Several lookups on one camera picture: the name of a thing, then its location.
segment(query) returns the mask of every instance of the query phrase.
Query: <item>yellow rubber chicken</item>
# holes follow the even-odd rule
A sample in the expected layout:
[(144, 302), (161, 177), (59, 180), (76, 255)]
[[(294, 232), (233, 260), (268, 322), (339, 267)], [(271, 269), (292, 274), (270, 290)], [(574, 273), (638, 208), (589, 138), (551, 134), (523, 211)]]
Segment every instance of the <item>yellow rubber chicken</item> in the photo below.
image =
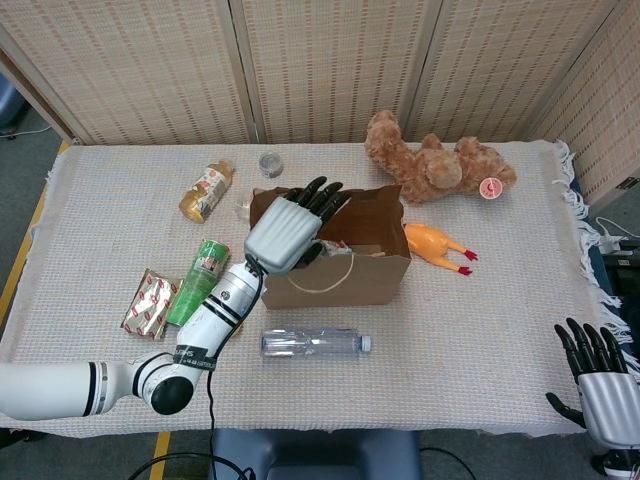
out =
[(469, 267), (459, 267), (445, 258), (447, 251), (452, 248), (464, 253), (469, 260), (477, 260), (478, 255), (466, 247), (451, 240), (446, 233), (437, 228), (429, 227), (422, 223), (407, 223), (404, 225), (404, 233), (409, 242), (409, 250), (420, 255), (427, 262), (439, 267), (454, 270), (462, 275), (471, 275)]

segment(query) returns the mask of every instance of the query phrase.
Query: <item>black cable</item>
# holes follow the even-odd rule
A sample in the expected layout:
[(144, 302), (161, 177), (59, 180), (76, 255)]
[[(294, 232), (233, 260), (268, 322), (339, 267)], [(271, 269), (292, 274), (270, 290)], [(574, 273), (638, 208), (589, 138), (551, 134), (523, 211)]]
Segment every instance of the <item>black cable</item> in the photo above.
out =
[(245, 476), (247, 476), (248, 473), (249, 480), (256, 480), (256, 472), (253, 471), (253, 468), (247, 467), (242, 471), (242, 473), (244, 473)]
[[(209, 370), (207, 375), (207, 396), (209, 397), (209, 418), (211, 419), (211, 436), (209, 437), (209, 455), (214, 458), (213, 455), (213, 433), (216, 428), (216, 417), (213, 415), (213, 394), (211, 393), (211, 378), (213, 377), (213, 370)], [(218, 480), (218, 474), (216, 472), (216, 462), (211, 462), (211, 470), (213, 471), (213, 480)]]
[(478, 480), (474, 475), (474, 473), (471, 471), (471, 469), (468, 467), (468, 465), (464, 463), (462, 459), (458, 457), (455, 453), (451, 453), (449, 450), (445, 450), (444, 448), (438, 448), (438, 447), (422, 447), (420, 449), (420, 453), (422, 452), (440, 452), (440, 453), (444, 453), (445, 455), (449, 455), (451, 458), (454, 458), (460, 465), (462, 465), (467, 472), (469, 472), (469, 475), (473, 480)]
[(208, 455), (206, 453), (194, 453), (194, 452), (169, 453), (167, 455), (161, 455), (159, 457), (153, 458), (149, 460), (147, 463), (145, 463), (144, 465), (141, 465), (140, 468), (138, 468), (135, 472), (133, 472), (133, 474), (127, 480), (135, 480), (140, 476), (141, 473), (143, 473), (147, 468), (151, 467), (152, 465), (155, 465), (156, 463), (159, 463), (159, 462), (164, 462), (165, 460), (171, 460), (174, 458), (210, 458), (212, 463), (214, 464), (221, 463), (229, 467), (231, 470), (233, 470), (235, 473), (238, 474), (238, 478), (242, 480), (249, 480), (247, 476), (243, 473), (243, 471), (240, 470), (240, 467), (237, 466), (232, 461), (222, 457), (216, 457), (216, 456), (212, 457), (211, 455)]

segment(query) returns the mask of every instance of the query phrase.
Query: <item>bottle label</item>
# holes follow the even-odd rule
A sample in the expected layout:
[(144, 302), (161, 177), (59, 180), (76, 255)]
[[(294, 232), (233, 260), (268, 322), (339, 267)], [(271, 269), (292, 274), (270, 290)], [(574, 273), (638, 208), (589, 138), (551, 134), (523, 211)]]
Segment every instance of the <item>bottle label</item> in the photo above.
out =
[(198, 257), (194, 264), (194, 268), (218, 278), (222, 273), (224, 263), (220, 262), (215, 257)]
[(205, 168), (204, 175), (202, 175), (193, 186), (195, 190), (204, 190), (205, 192), (197, 201), (198, 210), (200, 210), (202, 218), (207, 219), (213, 207), (216, 206), (216, 203), (218, 203), (224, 192), (229, 188), (230, 183), (229, 179), (222, 173), (210, 167)]

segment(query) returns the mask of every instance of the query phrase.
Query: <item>brown teddy bear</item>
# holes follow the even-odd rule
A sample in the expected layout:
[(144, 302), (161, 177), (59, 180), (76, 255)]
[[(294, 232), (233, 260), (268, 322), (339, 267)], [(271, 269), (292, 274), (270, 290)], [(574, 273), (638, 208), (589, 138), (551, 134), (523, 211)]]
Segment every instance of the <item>brown teddy bear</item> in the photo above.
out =
[(418, 151), (410, 150), (402, 140), (398, 120), (388, 110), (369, 121), (364, 145), (367, 155), (402, 185), (402, 195), (412, 203), (456, 192), (479, 195), (480, 184), (491, 177), (500, 180), (503, 188), (516, 183), (513, 168), (475, 137), (460, 139), (449, 151), (430, 133)]

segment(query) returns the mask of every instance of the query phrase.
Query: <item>floor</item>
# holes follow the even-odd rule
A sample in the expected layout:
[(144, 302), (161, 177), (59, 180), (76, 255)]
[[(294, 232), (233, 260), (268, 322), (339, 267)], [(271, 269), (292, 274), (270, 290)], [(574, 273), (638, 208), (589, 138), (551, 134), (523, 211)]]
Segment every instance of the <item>floor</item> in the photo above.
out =
[[(34, 112), (24, 116), (20, 130), (42, 128)], [(33, 210), (45, 184), (60, 139), (53, 131), (0, 139), (0, 285), (4, 285)], [(174, 432), (169, 451), (206, 452), (205, 431)], [(531, 480), (600, 477), (589, 466), (596, 451), (586, 435), (530, 439), (523, 435), (492, 436), (463, 430), (421, 433), (424, 446), (448, 449), (461, 457), (481, 479)], [(153, 457), (155, 434), (71, 439), (48, 435), (36, 442), (20, 442), (0, 450), (2, 480), (94, 480), (127, 478)], [(455, 461), (435, 452), (423, 453), (425, 479), (470, 478)], [(165, 480), (206, 478), (206, 461), (177, 460), (164, 471)], [(139, 478), (149, 478), (148, 474)]]

